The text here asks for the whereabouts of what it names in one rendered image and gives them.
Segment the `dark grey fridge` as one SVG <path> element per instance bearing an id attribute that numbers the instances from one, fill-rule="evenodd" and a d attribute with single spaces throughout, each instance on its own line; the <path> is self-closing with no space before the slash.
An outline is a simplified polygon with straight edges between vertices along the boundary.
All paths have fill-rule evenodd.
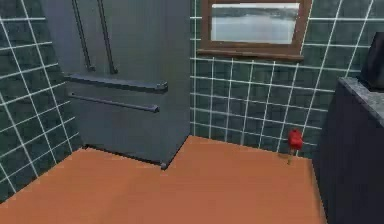
<path id="1" fill-rule="evenodd" d="M 168 83 L 150 93 L 66 81 L 67 95 L 140 105 L 152 113 L 70 98 L 85 145 L 168 168 L 190 133 L 189 0 L 103 0 L 117 74 L 110 74 L 97 0 L 77 0 L 91 64 L 88 72 L 71 0 L 40 0 L 63 76 Z"/>

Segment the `brown framed window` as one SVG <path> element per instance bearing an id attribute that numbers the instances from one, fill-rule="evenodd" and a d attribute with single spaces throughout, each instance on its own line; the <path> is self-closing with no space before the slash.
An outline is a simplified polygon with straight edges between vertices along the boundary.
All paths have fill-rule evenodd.
<path id="1" fill-rule="evenodd" d="M 301 62 L 313 0 L 201 0 L 197 53 Z"/>

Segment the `dark cupboard with grey worktop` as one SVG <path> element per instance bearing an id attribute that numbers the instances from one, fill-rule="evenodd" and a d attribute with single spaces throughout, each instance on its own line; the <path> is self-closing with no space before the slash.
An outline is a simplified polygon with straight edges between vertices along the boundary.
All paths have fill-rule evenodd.
<path id="1" fill-rule="evenodd" d="M 384 224 L 384 91 L 338 80 L 313 168 L 327 224 Z"/>

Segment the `black appliance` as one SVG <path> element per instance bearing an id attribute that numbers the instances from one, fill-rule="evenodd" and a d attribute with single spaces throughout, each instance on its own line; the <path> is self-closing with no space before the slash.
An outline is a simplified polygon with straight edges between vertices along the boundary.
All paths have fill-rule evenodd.
<path id="1" fill-rule="evenodd" d="M 384 32 L 375 33 L 361 78 L 369 88 L 384 90 Z"/>

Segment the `red mailbox on post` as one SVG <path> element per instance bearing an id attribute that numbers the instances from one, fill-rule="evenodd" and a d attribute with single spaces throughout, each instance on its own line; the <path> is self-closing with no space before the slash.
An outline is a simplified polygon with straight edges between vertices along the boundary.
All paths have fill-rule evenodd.
<path id="1" fill-rule="evenodd" d="M 299 129 L 292 129 L 288 133 L 289 157 L 287 164 L 291 163 L 293 154 L 302 149 L 303 139 Z"/>

